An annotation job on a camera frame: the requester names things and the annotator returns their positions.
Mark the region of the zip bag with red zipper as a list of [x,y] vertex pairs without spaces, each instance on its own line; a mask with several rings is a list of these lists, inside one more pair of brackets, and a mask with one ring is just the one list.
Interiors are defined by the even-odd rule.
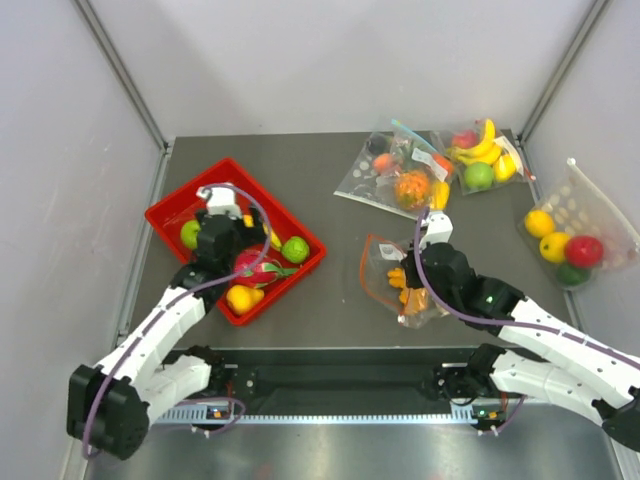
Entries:
[[411,289],[401,261],[407,257],[411,242],[393,242],[369,234],[360,260],[359,280],[365,293],[392,311],[397,323],[419,329],[448,312],[438,305],[425,288]]

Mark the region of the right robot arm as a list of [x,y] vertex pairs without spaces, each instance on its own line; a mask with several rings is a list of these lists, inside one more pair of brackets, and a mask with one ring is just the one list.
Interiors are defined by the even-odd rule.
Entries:
[[508,349],[478,348],[466,372],[474,393],[497,390],[543,400],[638,450],[638,358],[557,319],[506,282],[477,274],[448,243],[411,249],[401,265],[407,285],[425,288],[452,316],[535,354],[528,359]]

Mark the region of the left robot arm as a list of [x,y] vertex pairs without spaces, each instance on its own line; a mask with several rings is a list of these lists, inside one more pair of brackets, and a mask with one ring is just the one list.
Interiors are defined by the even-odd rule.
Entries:
[[96,365],[81,364],[71,374],[66,431],[80,441],[84,458],[106,453],[126,460],[167,410],[196,392],[212,397],[226,387],[225,370],[197,353],[169,367],[162,363],[240,277],[240,254],[260,244],[258,256],[266,256],[270,219],[259,204],[249,210],[252,226],[230,205],[200,215],[204,237],[195,256],[174,275],[151,313]]

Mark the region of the orange mandarin cluster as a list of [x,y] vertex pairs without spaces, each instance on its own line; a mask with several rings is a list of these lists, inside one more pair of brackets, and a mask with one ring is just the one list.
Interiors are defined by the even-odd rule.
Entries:
[[425,288],[411,288],[402,268],[396,267],[387,272],[388,285],[396,290],[390,309],[401,316],[426,314],[430,308],[429,295]]

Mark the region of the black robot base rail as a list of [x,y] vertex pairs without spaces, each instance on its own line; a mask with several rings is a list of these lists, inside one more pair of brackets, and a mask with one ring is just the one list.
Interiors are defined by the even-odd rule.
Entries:
[[444,413],[452,400],[500,394],[489,365],[504,348],[221,349],[208,385],[194,399],[229,396],[248,414]]

